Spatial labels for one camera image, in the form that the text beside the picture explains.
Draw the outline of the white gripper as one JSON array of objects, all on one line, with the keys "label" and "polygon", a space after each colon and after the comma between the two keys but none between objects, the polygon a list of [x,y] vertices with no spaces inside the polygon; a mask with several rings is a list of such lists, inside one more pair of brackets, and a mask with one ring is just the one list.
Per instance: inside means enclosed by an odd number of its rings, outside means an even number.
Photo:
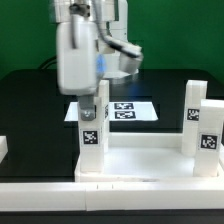
[{"label": "white gripper", "polygon": [[64,95],[77,95],[81,119],[95,119],[94,94],[98,87],[96,26],[79,15],[57,27],[57,80]]}]

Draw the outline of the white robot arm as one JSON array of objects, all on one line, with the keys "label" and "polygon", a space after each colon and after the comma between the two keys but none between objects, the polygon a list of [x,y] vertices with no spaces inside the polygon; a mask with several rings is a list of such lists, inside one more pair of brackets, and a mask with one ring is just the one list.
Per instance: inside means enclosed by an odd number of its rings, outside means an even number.
[{"label": "white robot arm", "polygon": [[126,0],[50,0],[56,29],[57,82],[78,99],[81,119],[96,118],[103,79],[132,76],[141,48],[127,41]]}]

